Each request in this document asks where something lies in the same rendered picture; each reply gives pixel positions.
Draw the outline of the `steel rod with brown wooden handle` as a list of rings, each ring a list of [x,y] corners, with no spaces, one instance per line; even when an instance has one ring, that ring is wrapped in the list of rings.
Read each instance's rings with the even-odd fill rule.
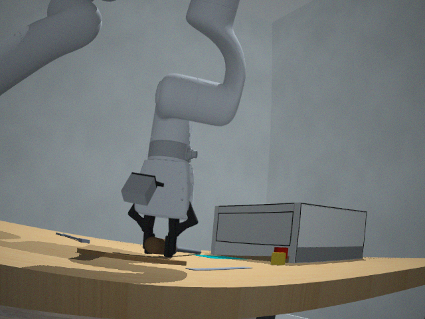
[[[165,239],[149,237],[145,240],[144,247],[151,254],[164,255]],[[177,245],[176,252],[201,254],[200,250],[177,247]]]

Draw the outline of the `olive yellow block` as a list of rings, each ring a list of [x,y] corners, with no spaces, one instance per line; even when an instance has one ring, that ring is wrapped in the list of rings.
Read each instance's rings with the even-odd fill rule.
[[[271,265],[285,265],[286,253],[272,253]]]

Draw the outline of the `small grey cabinet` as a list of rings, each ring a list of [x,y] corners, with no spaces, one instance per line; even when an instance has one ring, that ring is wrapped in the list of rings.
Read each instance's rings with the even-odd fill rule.
[[[366,211],[302,202],[215,206],[211,254],[272,256],[286,247],[289,263],[362,259],[366,220]]]

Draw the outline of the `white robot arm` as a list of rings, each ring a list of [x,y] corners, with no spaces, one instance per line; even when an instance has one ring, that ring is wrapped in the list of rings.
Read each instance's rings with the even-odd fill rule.
[[[0,95],[53,60],[91,43],[102,26],[94,0],[51,0],[47,17],[24,27],[0,43]],[[187,162],[197,158],[191,148],[193,123],[224,126],[234,118],[246,79],[244,54],[233,31],[240,0],[191,0],[187,22],[221,51],[223,84],[168,74],[157,85],[150,156]],[[189,121],[188,121],[189,120]],[[147,206],[164,183],[154,175],[132,172],[121,192],[125,202]]]

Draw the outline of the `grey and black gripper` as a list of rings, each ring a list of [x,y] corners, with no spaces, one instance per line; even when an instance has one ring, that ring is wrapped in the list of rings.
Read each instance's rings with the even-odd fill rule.
[[[165,237],[164,257],[173,257],[176,251],[177,237],[187,228],[198,224],[193,210],[194,172],[187,161],[167,156],[150,156],[141,168],[143,174],[154,175],[156,181],[164,183],[157,186],[148,206],[134,204],[128,215],[137,221],[145,240],[155,237],[153,226],[155,218],[169,219],[169,232]],[[184,191],[183,191],[184,189]],[[144,218],[140,214],[144,215]],[[156,216],[156,217],[155,217]],[[179,220],[186,220],[179,223]],[[145,254],[151,254],[144,249]]]

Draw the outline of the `red block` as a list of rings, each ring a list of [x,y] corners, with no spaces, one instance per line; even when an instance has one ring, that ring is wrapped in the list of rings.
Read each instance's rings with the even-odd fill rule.
[[[286,258],[288,257],[288,248],[274,247],[274,253],[286,253]]]

